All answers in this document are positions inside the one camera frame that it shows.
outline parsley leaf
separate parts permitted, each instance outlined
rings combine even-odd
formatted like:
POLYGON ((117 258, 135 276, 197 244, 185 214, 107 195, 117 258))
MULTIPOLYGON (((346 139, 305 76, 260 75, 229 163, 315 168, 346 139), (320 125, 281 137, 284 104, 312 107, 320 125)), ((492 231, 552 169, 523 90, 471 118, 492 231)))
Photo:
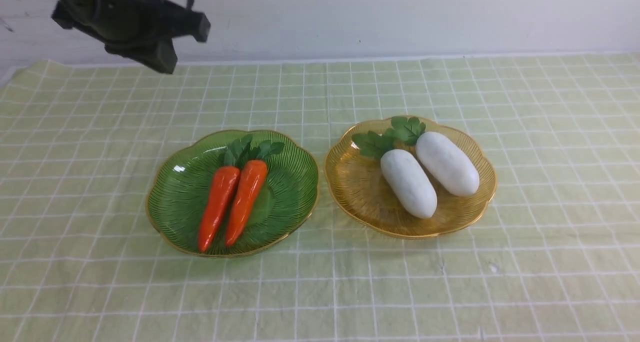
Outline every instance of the parsley leaf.
POLYGON ((379 160, 382 155, 394 149, 394 138, 386 132, 379 135, 372 130, 368 133, 356 133, 351 140, 358 146, 361 156, 379 160))
POLYGON ((402 141, 407 146, 415 146, 418 137, 425 133, 426 124, 420 122, 418 117, 407 118, 404 116, 391 117, 391 126, 396 139, 402 141))

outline yellow glass plate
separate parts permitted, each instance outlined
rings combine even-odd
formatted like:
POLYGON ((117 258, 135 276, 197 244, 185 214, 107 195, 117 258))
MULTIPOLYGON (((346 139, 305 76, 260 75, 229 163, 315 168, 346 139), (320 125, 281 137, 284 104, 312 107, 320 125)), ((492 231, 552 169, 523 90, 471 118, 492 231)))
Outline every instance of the yellow glass plate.
MULTIPOLYGON (((352 135, 356 133, 383 133, 391 127, 391 118, 356 124, 329 150, 324 161, 329 191, 343 211, 380 233, 409 240, 437 237, 471 226, 483 216, 498 188, 496 171, 473 138, 461 130, 418 118, 426 124, 428 132, 438 132, 451 139, 466 153, 480 175, 478 191, 473 196, 458 197, 447 192, 427 171, 438 196, 438 207, 429 219, 409 214, 382 176, 380 161, 360 156, 352 144, 352 135)), ((397 147, 416 155, 414 147, 404 144, 397 147)))

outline carrot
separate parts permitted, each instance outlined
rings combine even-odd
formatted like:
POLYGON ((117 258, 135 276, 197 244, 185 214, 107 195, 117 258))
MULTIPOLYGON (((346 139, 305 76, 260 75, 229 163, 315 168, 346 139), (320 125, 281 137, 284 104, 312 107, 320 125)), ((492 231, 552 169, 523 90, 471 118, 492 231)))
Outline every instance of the carrot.
POLYGON ((242 168, 237 193, 231 205, 224 239, 225 246, 233 246, 247 226, 254 203, 269 174, 265 159, 270 155, 278 155, 283 149, 284 143, 263 141, 249 153, 249 161, 242 168))
POLYGON ((249 151, 251 139, 252 136, 247 134, 243 139, 231 142, 224 153, 222 167, 213 173, 208 200, 199 226, 198 250, 201 253, 211 246, 216 231, 222 224, 227 206, 236 193, 241 175, 236 164, 249 151))

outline carrot leaf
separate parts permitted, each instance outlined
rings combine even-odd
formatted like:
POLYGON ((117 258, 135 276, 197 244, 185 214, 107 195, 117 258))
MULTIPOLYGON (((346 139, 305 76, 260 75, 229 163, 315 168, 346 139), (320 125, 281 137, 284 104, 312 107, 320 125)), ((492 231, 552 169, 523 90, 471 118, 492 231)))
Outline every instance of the carrot leaf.
POLYGON ((224 152, 224 166, 234 166, 236 164, 236 156, 231 151, 231 148, 227 148, 224 152))
POLYGON ((258 146, 249 151, 249 160, 265 160, 268 156, 279 155, 284 150, 284 143, 274 142, 269 139, 260 142, 258 146))
POLYGON ((240 140, 240 144, 244 147, 242 148, 242 151, 240 152, 240 154, 237 156, 238 160, 242 160, 243 157, 245 157, 247 153, 249 153, 249 151, 251 150, 251 141, 253 139, 254 139, 253 134, 247 134, 244 137, 242 137, 242 139, 240 140))
POLYGON ((238 162, 244 157, 251 148, 251 140, 253 139, 253 135, 247 134, 242 139, 234 139, 229 146, 227 146, 226 151, 224 151, 224 165, 225 166, 235 166, 238 162))
POLYGON ((379 160, 382 156, 394 149, 395 138, 384 132, 380 135, 370 130, 367 133, 356 133, 351 140, 358 147, 361 156, 379 160))

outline green checkered tablecloth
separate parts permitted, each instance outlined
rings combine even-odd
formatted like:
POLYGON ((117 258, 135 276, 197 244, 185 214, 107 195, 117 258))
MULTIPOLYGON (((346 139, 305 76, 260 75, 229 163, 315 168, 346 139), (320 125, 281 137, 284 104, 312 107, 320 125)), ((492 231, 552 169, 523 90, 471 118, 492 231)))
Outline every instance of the green checkered tablecloth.
POLYGON ((80 68, 0 89, 0 341, 640 341, 640 55, 80 68), (465 230, 402 241, 332 201, 274 248, 172 250, 144 198, 225 129, 323 156, 413 114, 466 131, 499 187, 465 230))

